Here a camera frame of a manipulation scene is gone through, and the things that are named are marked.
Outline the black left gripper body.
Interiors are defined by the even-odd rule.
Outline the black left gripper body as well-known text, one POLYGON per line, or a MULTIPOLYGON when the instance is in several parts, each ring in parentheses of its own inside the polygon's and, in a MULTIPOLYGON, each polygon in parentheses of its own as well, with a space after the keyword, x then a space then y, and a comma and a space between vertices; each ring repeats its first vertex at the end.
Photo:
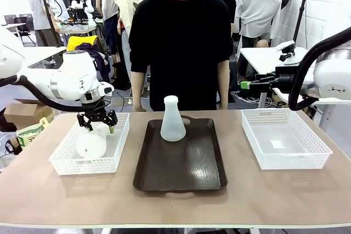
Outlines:
POLYGON ((106 106, 109 104, 109 100, 102 97, 95 102, 89 102, 82 104, 82 107, 89 108, 88 111, 84 112, 84 117, 91 120, 103 120, 106 117, 106 106))

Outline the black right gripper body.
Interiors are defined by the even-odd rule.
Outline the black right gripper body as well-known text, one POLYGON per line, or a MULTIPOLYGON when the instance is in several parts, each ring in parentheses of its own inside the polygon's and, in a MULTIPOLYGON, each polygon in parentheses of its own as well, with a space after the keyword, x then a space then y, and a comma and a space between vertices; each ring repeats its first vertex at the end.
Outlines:
POLYGON ((290 92, 296 72, 297 66, 277 66, 274 88, 278 88, 281 92, 290 92))

